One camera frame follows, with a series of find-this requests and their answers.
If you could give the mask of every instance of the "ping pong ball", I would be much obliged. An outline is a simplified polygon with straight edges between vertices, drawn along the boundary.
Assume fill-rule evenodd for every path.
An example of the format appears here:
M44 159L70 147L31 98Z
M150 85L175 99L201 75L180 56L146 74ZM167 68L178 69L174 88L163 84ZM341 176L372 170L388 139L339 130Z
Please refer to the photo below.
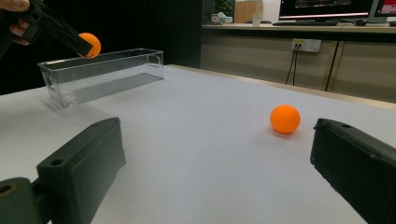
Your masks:
M292 105L279 105L271 112L270 121L275 131L292 133L300 125L300 113Z
M90 52L88 52L87 55L85 55L85 56L80 55L80 56L83 56L86 58L94 58L94 57L98 56L100 53L100 50L101 50L101 44L100 44L99 39L90 33L81 33L81 34L79 34L79 36L92 45L92 49L90 50Z

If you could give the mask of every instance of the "electrical outlet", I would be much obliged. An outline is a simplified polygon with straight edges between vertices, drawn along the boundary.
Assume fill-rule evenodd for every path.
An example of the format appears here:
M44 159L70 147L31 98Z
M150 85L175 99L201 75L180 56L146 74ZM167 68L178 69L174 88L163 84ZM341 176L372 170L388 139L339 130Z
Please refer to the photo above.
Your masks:
M293 41L291 42L291 50L296 50L296 45L300 45L298 48L299 51L305 51L305 39L295 39L293 38Z
M319 52L321 40L307 39L305 41L304 51L307 52Z

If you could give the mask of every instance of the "clear plastic container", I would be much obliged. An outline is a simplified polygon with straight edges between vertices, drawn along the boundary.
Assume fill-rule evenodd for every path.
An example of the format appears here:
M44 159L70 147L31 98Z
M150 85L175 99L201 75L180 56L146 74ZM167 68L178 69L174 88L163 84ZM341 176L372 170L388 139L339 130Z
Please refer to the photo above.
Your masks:
M68 107L163 79L163 52L129 49L38 66L49 97Z

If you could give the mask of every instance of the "monitor screen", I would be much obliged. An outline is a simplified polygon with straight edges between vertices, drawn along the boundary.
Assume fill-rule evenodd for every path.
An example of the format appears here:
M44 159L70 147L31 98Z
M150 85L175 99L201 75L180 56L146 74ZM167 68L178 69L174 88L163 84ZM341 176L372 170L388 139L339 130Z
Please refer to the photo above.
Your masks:
M297 21L368 18L373 1L374 0L281 0L279 20Z
M376 17L396 17L396 0L379 0Z

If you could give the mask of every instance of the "white table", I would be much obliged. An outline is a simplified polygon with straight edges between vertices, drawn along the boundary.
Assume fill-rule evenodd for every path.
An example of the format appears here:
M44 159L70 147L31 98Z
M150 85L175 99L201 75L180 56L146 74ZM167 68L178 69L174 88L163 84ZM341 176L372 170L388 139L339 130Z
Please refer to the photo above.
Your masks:
M313 127L335 119L395 147L395 105L164 69L165 80L65 109L46 88L1 96L0 179L35 180L50 153L119 117L127 164L94 224L365 223L310 163ZM301 113L295 133L270 126L282 104Z

